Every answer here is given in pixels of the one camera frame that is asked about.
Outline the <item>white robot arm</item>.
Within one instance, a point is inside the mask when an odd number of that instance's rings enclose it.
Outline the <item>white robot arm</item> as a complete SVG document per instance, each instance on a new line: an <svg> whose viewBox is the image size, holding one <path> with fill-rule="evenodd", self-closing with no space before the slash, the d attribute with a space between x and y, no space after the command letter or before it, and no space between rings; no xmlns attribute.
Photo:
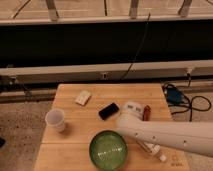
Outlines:
<svg viewBox="0 0 213 171"><path fill-rule="evenodd" d="M213 122L142 121L136 104L127 102L116 120L117 131L137 141L213 157Z"/></svg>

